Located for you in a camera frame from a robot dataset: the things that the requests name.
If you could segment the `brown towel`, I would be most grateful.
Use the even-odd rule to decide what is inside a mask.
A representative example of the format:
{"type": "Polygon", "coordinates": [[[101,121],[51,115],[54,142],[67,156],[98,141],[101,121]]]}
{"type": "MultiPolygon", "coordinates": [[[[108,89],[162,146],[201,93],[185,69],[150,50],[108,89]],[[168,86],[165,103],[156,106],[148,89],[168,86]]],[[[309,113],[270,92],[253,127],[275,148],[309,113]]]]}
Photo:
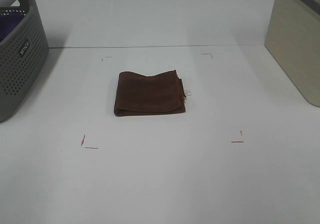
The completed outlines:
{"type": "Polygon", "coordinates": [[[113,109],[118,117],[167,115],[186,111],[186,95],[176,70],[154,76],[124,71],[118,78],[113,109]]]}

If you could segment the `grey perforated plastic basket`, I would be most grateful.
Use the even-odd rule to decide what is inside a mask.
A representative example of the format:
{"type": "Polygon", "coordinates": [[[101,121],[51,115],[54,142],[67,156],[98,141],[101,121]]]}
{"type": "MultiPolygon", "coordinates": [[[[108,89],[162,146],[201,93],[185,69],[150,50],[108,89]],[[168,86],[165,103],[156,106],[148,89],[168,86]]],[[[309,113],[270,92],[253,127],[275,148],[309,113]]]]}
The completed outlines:
{"type": "Polygon", "coordinates": [[[49,53],[49,45],[36,0],[17,0],[18,6],[1,7],[0,15],[24,18],[0,41],[0,120],[9,119],[36,81],[49,53]]]}

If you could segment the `beige storage box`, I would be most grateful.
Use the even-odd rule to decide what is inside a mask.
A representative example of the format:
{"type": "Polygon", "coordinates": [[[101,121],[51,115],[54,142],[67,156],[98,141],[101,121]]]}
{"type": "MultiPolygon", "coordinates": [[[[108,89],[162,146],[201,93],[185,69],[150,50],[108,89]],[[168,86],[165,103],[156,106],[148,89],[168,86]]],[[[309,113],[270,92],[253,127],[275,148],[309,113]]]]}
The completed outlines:
{"type": "Polygon", "coordinates": [[[320,105],[320,0],[274,0],[265,47],[304,99],[320,105]]]}

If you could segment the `purple towel in basket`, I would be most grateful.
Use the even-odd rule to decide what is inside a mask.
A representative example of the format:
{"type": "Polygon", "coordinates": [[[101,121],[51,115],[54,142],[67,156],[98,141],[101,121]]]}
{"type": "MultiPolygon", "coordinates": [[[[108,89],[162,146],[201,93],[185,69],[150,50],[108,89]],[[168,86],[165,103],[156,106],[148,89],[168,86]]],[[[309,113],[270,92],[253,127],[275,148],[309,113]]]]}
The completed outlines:
{"type": "Polygon", "coordinates": [[[4,40],[24,18],[23,14],[10,13],[0,16],[0,40],[4,40]]]}

